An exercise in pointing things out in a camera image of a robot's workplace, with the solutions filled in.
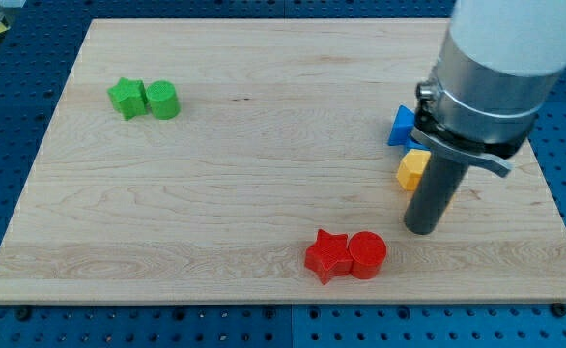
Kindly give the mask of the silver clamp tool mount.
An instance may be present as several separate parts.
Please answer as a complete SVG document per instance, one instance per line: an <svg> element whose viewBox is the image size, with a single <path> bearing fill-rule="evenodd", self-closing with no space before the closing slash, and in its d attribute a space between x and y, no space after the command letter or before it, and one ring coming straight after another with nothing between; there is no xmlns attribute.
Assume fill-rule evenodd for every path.
<svg viewBox="0 0 566 348"><path fill-rule="evenodd" d="M411 136L432 152L430 174L452 178L476 166L507 176L560 75L496 70L446 35L428 79L416 86Z"/></svg>

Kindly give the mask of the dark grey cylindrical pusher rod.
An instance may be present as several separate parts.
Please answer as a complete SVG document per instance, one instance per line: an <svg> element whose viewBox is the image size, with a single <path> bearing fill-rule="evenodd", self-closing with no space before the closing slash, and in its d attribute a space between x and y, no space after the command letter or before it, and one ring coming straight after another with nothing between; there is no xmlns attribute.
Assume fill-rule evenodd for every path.
<svg viewBox="0 0 566 348"><path fill-rule="evenodd" d="M404 215L407 229L431 234L467 174L468 166L431 155Z"/></svg>

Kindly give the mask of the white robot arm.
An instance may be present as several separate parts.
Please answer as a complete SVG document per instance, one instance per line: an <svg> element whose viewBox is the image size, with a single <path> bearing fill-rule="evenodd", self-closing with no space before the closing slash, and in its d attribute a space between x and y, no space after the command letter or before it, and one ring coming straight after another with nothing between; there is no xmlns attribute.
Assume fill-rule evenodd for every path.
<svg viewBox="0 0 566 348"><path fill-rule="evenodd" d="M411 136L430 152L404 215L434 231L467 170L505 177L566 68L566 1L455 3L436 63L416 86Z"/></svg>

